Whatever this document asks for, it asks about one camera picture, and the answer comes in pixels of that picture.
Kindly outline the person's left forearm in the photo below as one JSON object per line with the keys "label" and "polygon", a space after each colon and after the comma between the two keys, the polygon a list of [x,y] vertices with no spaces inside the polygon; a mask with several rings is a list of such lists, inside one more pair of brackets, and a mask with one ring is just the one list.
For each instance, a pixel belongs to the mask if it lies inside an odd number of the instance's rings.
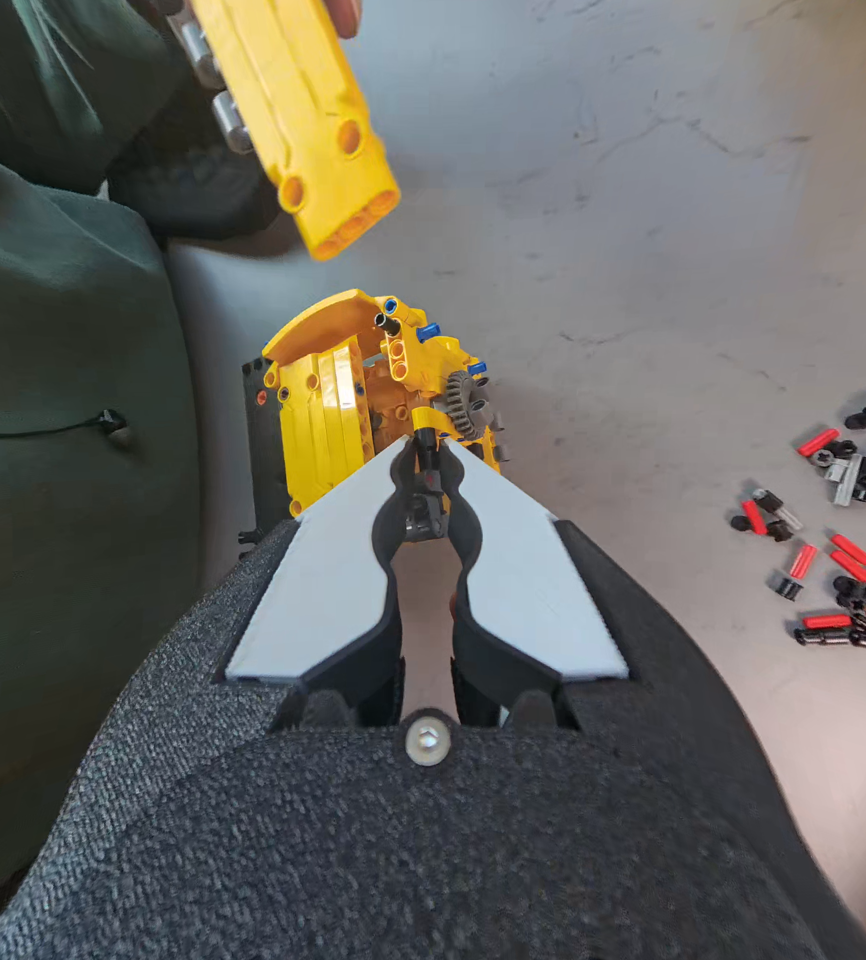
{"label": "person's left forearm", "polygon": [[94,195],[187,77],[149,2],[0,1],[0,165]]}

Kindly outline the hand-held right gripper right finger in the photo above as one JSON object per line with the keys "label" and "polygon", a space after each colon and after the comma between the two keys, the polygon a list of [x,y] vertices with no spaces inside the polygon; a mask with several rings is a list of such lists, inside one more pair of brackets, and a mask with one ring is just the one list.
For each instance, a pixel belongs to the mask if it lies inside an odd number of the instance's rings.
{"label": "hand-held right gripper right finger", "polygon": [[626,681],[630,666],[560,534],[559,519],[458,442],[440,443],[460,563],[451,671],[461,723],[495,727],[525,693]]}

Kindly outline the yellow lego vehicle model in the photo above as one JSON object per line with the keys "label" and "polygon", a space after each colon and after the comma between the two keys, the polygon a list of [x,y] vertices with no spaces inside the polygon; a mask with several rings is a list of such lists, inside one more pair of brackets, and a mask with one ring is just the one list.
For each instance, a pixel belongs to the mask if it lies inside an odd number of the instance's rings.
{"label": "yellow lego vehicle model", "polygon": [[351,289],[290,320],[242,366],[256,546],[395,442],[451,439],[496,471],[509,454],[487,364],[396,295]]}

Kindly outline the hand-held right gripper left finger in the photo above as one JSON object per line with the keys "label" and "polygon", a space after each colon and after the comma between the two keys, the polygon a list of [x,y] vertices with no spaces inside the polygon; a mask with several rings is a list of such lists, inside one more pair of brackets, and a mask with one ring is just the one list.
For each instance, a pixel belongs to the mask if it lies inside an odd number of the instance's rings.
{"label": "hand-held right gripper left finger", "polygon": [[227,682],[334,691],[368,727],[402,709],[392,559],[406,538],[413,443],[396,440],[291,526],[224,665]]}

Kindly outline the pile of small lego pins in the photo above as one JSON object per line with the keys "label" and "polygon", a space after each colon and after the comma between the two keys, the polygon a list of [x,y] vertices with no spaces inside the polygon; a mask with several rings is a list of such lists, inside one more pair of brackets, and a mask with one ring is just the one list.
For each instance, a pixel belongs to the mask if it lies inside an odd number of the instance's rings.
{"label": "pile of small lego pins", "polygon": [[729,526],[789,548],[785,565],[767,579],[770,590],[791,604],[805,604],[807,581],[814,569],[831,565],[823,595],[830,609],[798,613],[789,625],[802,647],[854,647],[866,650],[866,547],[847,534],[847,509],[866,507],[866,404],[847,413],[840,426],[823,426],[795,447],[801,462],[823,482],[823,504],[830,522],[811,530],[788,498],[766,486],[749,483],[739,495]]}

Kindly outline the yellow lego panel assembly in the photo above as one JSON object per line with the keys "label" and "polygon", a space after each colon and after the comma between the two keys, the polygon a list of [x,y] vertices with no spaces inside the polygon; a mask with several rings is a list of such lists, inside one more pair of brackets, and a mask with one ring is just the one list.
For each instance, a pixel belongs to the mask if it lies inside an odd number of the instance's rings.
{"label": "yellow lego panel assembly", "polygon": [[160,2],[229,148],[255,154],[312,258],[350,247],[400,190],[319,1]]}

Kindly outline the black wired earphone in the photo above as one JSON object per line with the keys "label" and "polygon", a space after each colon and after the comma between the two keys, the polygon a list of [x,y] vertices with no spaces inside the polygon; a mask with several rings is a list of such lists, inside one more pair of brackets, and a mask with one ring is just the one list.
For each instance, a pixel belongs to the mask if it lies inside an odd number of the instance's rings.
{"label": "black wired earphone", "polygon": [[61,426],[0,431],[0,441],[52,438],[83,430],[100,432],[111,444],[122,450],[129,449],[133,442],[129,421],[112,408],[105,408],[99,414]]}

